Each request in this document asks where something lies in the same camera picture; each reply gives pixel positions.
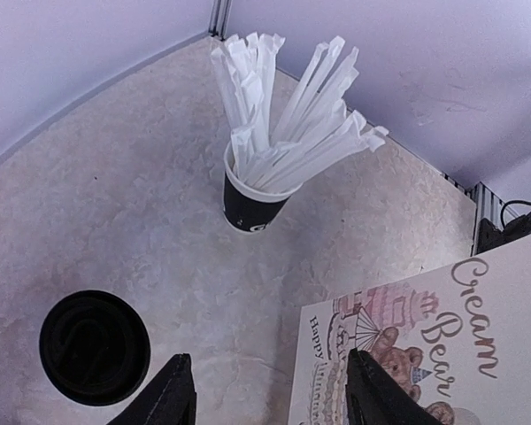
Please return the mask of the cream bear paper bag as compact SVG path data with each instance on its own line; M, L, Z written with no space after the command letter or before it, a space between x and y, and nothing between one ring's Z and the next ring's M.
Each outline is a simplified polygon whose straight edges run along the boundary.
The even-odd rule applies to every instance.
M290 423L348 422L352 350L444 424L531 424L531 236L303 307Z

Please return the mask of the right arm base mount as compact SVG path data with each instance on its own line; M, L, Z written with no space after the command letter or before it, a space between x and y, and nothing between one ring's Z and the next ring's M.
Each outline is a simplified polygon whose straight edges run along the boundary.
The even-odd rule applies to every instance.
M481 182L469 191L469 197L476 206L472 255L531 235L531 201L503 201Z

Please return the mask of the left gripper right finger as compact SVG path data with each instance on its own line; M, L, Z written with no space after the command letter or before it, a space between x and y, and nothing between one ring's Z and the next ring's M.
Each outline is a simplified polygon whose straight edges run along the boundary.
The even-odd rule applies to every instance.
M413 401L369 352L350 350L346 374L349 424L441 424Z

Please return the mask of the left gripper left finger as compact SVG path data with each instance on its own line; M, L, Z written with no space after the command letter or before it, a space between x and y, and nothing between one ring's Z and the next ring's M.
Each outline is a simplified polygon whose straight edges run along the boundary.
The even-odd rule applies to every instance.
M196 398L191 357L176 354L108 425L195 424Z

